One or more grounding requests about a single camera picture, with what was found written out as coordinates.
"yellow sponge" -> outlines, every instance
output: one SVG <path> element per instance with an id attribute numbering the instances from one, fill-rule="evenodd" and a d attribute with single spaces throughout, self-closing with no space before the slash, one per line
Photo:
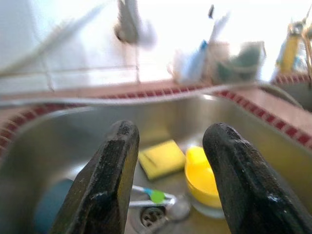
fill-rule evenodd
<path id="1" fill-rule="evenodd" d="M 148 179 L 182 170 L 185 164 L 185 156 L 174 140 L 139 152 L 138 160 Z"/>

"yellow bowl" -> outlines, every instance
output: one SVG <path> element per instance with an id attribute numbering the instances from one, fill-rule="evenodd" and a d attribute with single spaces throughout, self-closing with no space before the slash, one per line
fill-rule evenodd
<path id="1" fill-rule="evenodd" d="M 202 147 L 192 147 L 186 152 L 185 176 L 188 188 L 199 202 L 221 208 L 215 176 Z"/>

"red tile border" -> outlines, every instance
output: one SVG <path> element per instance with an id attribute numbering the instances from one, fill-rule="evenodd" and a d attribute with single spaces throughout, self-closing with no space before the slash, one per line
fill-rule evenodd
<path id="1" fill-rule="evenodd" d="M 303 134 L 301 134 L 300 137 L 298 137 L 297 140 L 298 140 L 302 145 L 305 145 L 310 139 L 311 139 L 311 138 L 310 138 L 307 134 L 303 133 Z"/>
<path id="2" fill-rule="evenodd" d="M 310 82 L 308 74 L 278 74 L 272 83 L 276 84 L 293 84 L 293 83 L 306 83 Z"/>
<path id="3" fill-rule="evenodd" d="M 231 97 L 233 97 L 233 95 L 231 95 L 229 91 L 219 92 L 217 95 L 227 99 L 231 99 Z M 268 124 L 272 125 L 277 130 L 283 132 L 283 130 L 285 129 L 286 131 L 284 133 L 286 135 L 288 135 L 290 138 L 297 141 L 301 145 L 306 146 L 308 149 L 312 150 L 312 144 L 306 145 L 309 141 L 312 141 L 311 136 L 307 135 L 306 133 L 301 133 L 298 129 L 287 124 L 283 120 L 279 119 L 277 116 L 272 115 L 271 113 L 267 112 L 266 110 L 262 109 L 256 104 L 244 99 L 243 97 L 241 97 L 241 99 L 239 100 L 240 101 L 236 101 L 238 105 L 240 105 L 250 113 L 254 114 L 255 116 L 266 121 Z"/>
<path id="4" fill-rule="evenodd" d="M 273 83 L 297 83 L 297 82 L 308 82 L 309 77 L 307 75 L 278 75 Z M 148 97 L 161 97 L 164 95 L 174 95 L 180 94 L 184 92 L 191 92 L 195 90 L 200 90 L 206 88 L 210 85 L 196 85 L 196 86 L 183 86 L 183 87 L 176 87 L 176 88 L 165 88 L 165 89 L 157 89 L 157 90 L 148 90 L 148 91 L 140 91 L 134 93 L 126 93 L 126 94 L 118 94 L 118 95 L 108 95 L 102 96 L 100 98 L 107 98 L 107 99 L 126 99 L 126 98 L 148 98 Z M 245 99 L 244 97 L 230 91 L 222 91 L 216 92 L 216 96 L 223 97 L 229 99 L 231 101 L 236 102 L 246 111 L 252 113 L 254 116 L 266 121 L 268 124 L 272 125 L 275 129 L 285 133 L 293 140 L 296 140 L 298 143 L 306 146 L 308 149 L 312 150 L 312 137 L 307 135 L 306 133 L 300 132 L 298 129 L 290 126 L 277 116 L 268 113 L 266 110 L 262 109 L 261 107 L 257 106 L 255 103 L 250 102 L 249 100 Z M 14 116 L 12 119 L 8 120 L 2 126 L 0 131 L 0 156 L 5 151 L 9 142 L 13 139 L 15 132 L 19 129 L 20 126 L 24 125 L 26 122 L 35 119 L 36 117 L 45 115 L 47 113 L 63 110 L 68 108 L 79 107 L 83 105 L 63 105 L 63 104 L 45 104 L 31 108 L 26 112 L 22 112 Z"/>

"clear container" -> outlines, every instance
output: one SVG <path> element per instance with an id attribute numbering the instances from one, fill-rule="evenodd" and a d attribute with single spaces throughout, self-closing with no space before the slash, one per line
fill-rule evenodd
<path id="1" fill-rule="evenodd" d="M 257 80 L 266 52 L 263 41 L 240 44 L 213 43 L 208 46 L 204 76 L 213 84 Z"/>

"kitchen sink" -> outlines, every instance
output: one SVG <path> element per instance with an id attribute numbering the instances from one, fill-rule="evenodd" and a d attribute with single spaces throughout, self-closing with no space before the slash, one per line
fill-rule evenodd
<path id="1" fill-rule="evenodd" d="M 312 89 L 307 83 L 278 84 L 278 87 L 289 93 L 305 110 L 312 112 Z M 283 99 L 279 93 L 273 93 L 272 90 L 266 92 Z"/>
<path id="2" fill-rule="evenodd" d="M 0 166 L 0 233 L 36 233 L 34 213 L 40 198 L 54 183 L 74 179 L 97 151 L 105 132 L 117 120 L 133 121 L 140 131 L 140 149 L 174 139 L 185 151 L 201 145 L 211 124 L 225 122 L 253 143 L 265 159 L 288 181 L 312 214 L 312 154 L 272 126 L 235 103 L 200 95 L 174 101 L 105 107 L 79 107 L 56 111 L 24 125 L 17 132 Z M 187 193 L 184 173 L 150 182 L 139 164 L 134 184 L 171 194 Z M 146 198 L 132 192 L 131 200 Z M 142 228 L 140 208 L 129 208 L 126 234 Z M 170 223 L 159 233 L 229 234 L 222 218 L 202 215 L 195 209 L 179 223 Z"/>

